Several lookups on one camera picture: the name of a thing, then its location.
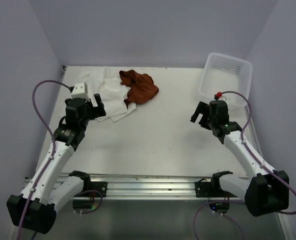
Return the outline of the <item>white towel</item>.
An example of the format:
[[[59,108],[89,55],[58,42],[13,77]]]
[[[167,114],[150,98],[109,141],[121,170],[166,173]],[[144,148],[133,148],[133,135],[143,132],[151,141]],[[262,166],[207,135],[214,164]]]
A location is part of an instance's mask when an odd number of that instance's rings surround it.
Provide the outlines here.
[[[94,94],[100,94],[106,116],[97,118],[98,122],[111,119],[115,123],[136,110],[135,103],[126,105],[124,102],[130,87],[122,85],[119,74],[110,67],[100,67],[92,71],[84,70],[78,76],[77,82],[87,84],[88,95],[92,100],[94,100]]]

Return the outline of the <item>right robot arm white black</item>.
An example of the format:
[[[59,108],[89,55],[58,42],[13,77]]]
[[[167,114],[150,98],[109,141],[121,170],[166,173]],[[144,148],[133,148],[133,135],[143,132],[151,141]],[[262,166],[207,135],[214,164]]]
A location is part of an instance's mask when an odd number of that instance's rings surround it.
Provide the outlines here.
[[[230,121],[228,106],[223,100],[199,102],[191,116],[191,122],[202,115],[199,125],[217,137],[236,157],[249,180],[237,177],[231,171],[212,175],[210,190],[215,196],[229,192],[242,199],[251,215],[258,217],[285,210],[289,206],[289,176],[269,165],[245,137],[242,128]]]

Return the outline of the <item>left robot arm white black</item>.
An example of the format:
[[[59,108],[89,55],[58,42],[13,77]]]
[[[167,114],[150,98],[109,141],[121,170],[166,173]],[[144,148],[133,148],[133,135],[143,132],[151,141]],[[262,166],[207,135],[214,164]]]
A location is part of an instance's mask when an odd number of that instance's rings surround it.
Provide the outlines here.
[[[39,169],[19,195],[11,195],[6,203],[12,223],[22,229],[35,233],[48,233],[58,212],[76,196],[96,196],[101,192],[94,190],[89,174],[74,170],[59,187],[54,185],[67,161],[74,155],[85,137],[90,120],[106,115],[100,94],[95,94],[96,106],[84,98],[65,100],[65,116],[52,134],[52,143]]]

